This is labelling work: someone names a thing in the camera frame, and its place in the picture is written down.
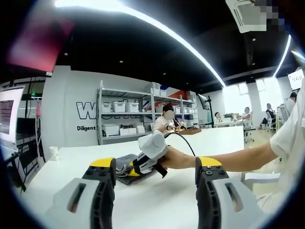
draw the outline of white wall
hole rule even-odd
[[[281,89],[282,98],[283,99],[288,98],[292,92],[288,77],[286,76],[286,77],[278,78],[278,82]],[[249,97],[253,110],[252,122],[255,127],[258,127],[261,124],[263,118],[267,118],[267,116],[265,114],[265,111],[262,111],[261,109],[261,102],[259,99],[259,93],[257,90],[256,83],[249,83],[247,85],[248,85]],[[222,90],[205,93],[203,94],[203,96],[205,97],[210,96],[212,100],[211,104],[214,114],[215,112],[219,112],[222,115],[226,113],[224,108],[224,98],[223,98]]]
[[[42,142],[47,160],[51,157],[49,154],[50,146],[97,145],[96,130],[77,130],[77,126],[96,126],[95,109],[91,110],[92,117],[81,119],[76,103],[80,102],[83,105],[91,103],[93,105],[96,102],[96,93],[101,80],[107,88],[138,92],[146,92],[150,83],[105,73],[71,71],[69,66],[56,66],[52,77],[46,79],[41,102]],[[169,90],[173,93],[178,91],[172,88]],[[122,117],[109,121],[118,124],[136,122],[135,119],[123,119]]]

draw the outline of ceiling light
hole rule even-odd
[[[97,9],[97,10],[107,10],[107,11],[119,11],[129,15],[132,15],[138,19],[141,19],[157,28],[167,33],[179,43],[181,43],[185,48],[187,48],[192,54],[194,54],[216,77],[216,79],[222,84],[223,87],[226,87],[221,77],[215,71],[215,69],[208,63],[208,61],[200,55],[200,53],[193,48],[185,39],[180,37],[177,33],[172,31],[167,26],[158,22],[157,20],[147,16],[144,13],[126,7],[119,3],[116,0],[57,0],[55,2],[56,7],[69,7],[69,6],[84,6],[87,8]]]
[[[278,65],[278,67],[277,67],[277,69],[276,69],[276,71],[275,71],[275,73],[273,74],[272,77],[276,77],[276,74],[278,73],[278,71],[282,67],[282,64],[283,64],[283,62],[285,60],[285,57],[287,55],[287,52],[288,52],[288,49],[289,49],[289,46],[290,46],[290,42],[291,42],[291,35],[288,36],[288,41],[287,41],[287,45],[286,45],[286,48],[285,48],[285,52],[284,52],[283,57],[282,57],[282,59],[280,61],[280,64]]]
[[[291,51],[291,52],[292,52],[294,55],[296,55],[297,57],[299,57],[299,58],[305,60],[305,57],[302,56],[301,54],[299,54],[298,52],[296,52],[296,51]]]

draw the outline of metal shelving unit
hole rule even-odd
[[[97,99],[96,99],[96,126],[97,126],[97,139],[98,144],[103,145],[104,140],[113,140],[113,139],[123,139],[123,138],[131,138],[131,137],[138,137],[148,135],[151,132],[146,132],[143,134],[136,134],[136,135],[116,135],[116,136],[109,136],[105,137],[102,136],[102,115],[104,116],[119,116],[119,115],[133,115],[133,116],[140,116],[141,122],[144,123],[144,116],[152,116],[152,121],[156,120],[156,115],[162,115],[162,113],[156,113],[154,103],[155,102],[176,102],[180,103],[182,113],[178,115],[182,115],[182,119],[184,121],[184,115],[191,115],[189,113],[184,113],[183,104],[193,104],[194,102],[183,100],[182,96],[180,95],[180,99],[171,98],[171,97],[164,97],[159,95],[154,95],[153,90],[151,89],[151,93],[144,93],[144,92],[134,92],[134,91],[127,91],[127,90],[120,90],[120,89],[112,89],[112,88],[104,88],[103,82],[100,83],[100,88],[97,89]],[[112,98],[123,98],[123,99],[139,99],[139,110],[143,109],[143,100],[150,100],[152,112],[111,112],[111,113],[102,113],[102,97],[112,97]]]

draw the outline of person's hand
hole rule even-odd
[[[170,146],[166,155],[159,160],[159,163],[167,168],[191,168],[195,167],[195,157],[186,155]]]

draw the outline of paper cup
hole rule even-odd
[[[58,147],[57,146],[51,146],[50,147],[50,152],[51,152],[52,158],[54,160],[58,161],[59,160]]]

